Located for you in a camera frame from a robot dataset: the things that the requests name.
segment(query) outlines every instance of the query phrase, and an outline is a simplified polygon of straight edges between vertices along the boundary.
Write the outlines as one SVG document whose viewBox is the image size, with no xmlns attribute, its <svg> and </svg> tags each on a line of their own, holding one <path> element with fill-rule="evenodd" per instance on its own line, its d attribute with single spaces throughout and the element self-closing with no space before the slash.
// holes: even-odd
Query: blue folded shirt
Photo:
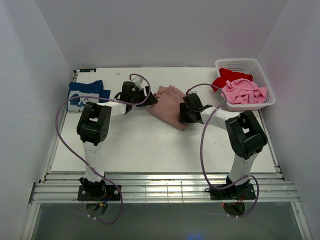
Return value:
<svg viewBox="0 0 320 240">
<path fill-rule="evenodd" d="M 97 80 L 88 84 L 70 82 L 68 98 L 78 96 L 93 96 L 108 99 L 110 97 L 110 92 L 110 90 L 104 90 L 104 83 L 102 80 Z M 66 109 L 69 112 L 82 112 L 86 102 L 105 103 L 107 101 L 91 97 L 80 97 L 69 101 Z"/>
</svg>

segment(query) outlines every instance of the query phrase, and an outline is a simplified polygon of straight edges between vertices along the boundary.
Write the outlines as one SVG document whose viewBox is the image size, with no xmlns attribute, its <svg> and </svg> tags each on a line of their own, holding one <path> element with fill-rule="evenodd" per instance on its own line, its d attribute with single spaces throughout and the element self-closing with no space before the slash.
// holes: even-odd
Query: white wall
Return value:
<svg viewBox="0 0 320 240">
<path fill-rule="evenodd" d="M 287 0 L 35 0 L 72 69 L 256 58 Z"/>
<path fill-rule="evenodd" d="M 17 240 L 72 71 L 34 0 L 0 0 L 0 239 Z"/>
<path fill-rule="evenodd" d="M 320 2 L 288 0 L 258 60 L 276 93 L 263 116 L 281 170 L 296 183 L 313 239 L 320 239 Z"/>
</svg>

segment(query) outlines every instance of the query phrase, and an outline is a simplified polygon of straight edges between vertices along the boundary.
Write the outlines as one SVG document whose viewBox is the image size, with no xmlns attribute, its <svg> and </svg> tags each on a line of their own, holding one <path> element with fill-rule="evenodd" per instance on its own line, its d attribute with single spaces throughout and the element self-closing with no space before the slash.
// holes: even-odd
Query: mounting plate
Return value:
<svg viewBox="0 0 320 240">
<path fill-rule="evenodd" d="M 244 194 L 243 200 L 255 200 L 256 193 L 253 184 L 248 184 L 248 186 L 242 192 Z M 210 191 L 211 200 L 236 200 L 234 197 L 231 197 L 230 194 L 226 194 L 223 191 L 219 192 L 216 190 Z"/>
<path fill-rule="evenodd" d="M 120 194 L 117 193 L 115 194 L 115 191 L 118 192 L 117 188 L 114 185 L 105 185 L 105 192 L 106 194 L 110 197 L 111 199 L 109 201 L 120 201 Z M 78 201 L 97 201 L 97 202 L 101 202 L 103 200 L 101 199 L 95 199 L 93 198 L 88 192 L 86 192 L 85 187 L 84 186 L 79 186 L 79 191 L 78 191 L 78 197 L 77 197 Z"/>
</svg>

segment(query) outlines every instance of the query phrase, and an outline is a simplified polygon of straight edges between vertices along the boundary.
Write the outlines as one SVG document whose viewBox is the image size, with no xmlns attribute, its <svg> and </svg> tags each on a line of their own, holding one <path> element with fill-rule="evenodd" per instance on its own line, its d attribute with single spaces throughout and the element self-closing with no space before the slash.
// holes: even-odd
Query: white plastic basket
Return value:
<svg viewBox="0 0 320 240">
<path fill-rule="evenodd" d="M 243 111 L 243 110 L 259 110 L 265 106 L 273 105 L 276 102 L 274 92 L 272 91 L 269 81 L 259 63 L 254 58 L 226 58 L 215 61 L 215 67 L 217 68 L 218 77 L 220 77 L 219 69 L 229 69 L 233 72 L 241 72 L 245 74 L 251 74 L 253 81 L 258 87 L 266 87 L 267 94 L 264 103 L 260 104 L 231 104 L 227 103 L 229 111 Z"/>
</svg>

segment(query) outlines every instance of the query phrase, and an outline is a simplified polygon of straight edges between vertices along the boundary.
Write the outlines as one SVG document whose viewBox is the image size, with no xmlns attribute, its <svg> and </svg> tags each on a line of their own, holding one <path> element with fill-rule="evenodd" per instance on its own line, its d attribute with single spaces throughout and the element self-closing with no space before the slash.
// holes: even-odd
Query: fabric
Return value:
<svg viewBox="0 0 320 240">
<path fill-rule="evenodd" d="M 108 99 L 110 97 L 110 92 L 110 90 L 104 90 L 104 83 L 102 80 L 97 80 L 88 84 L 80 82 L 70 82 L 68 98 L 78 96 L 93 96 Z M 81 97 L 69 101 L 67 104 L 67 111 L 82 112 L 86 102 L 105 103 L 107 101 L 90 97 Z"/>
<path fill-rule="evenodd" d="M 258 87 L 253 81 L 240 78 L 230 82 L 222 88 L 231 104 L 263 104 L 267 98 L 267 88 Z"/>
<path fill-rule="evenodd" d="M 176 129 L 183 131 L 187 124 L 179 122 L 180 103 L 184 103 L 184 94 L 174 86 L 160 86 L 155 94 L 158 103 L 149 107 L 149 113 L 155 115 Z"/>
<path fill-rule="evenodd" d="M 214 82 L 212 83 L 213 85 L 216 85 L 218 88 L 222 89 L 227 81 L 229 80 L 230 82 L 237 80 L 237 79 L 248 79 L 249 81 L 253 81 L 253 77 L 250 74 L 245 74 L 243 72 L 237 72 L 237 71 L 231 71 L 226 68 L 220 68 L 220 77 L 218 77 Z M 216 92 L 218 89 L 216 87 L 212 87 L 212 89 Z"/>
</svg>

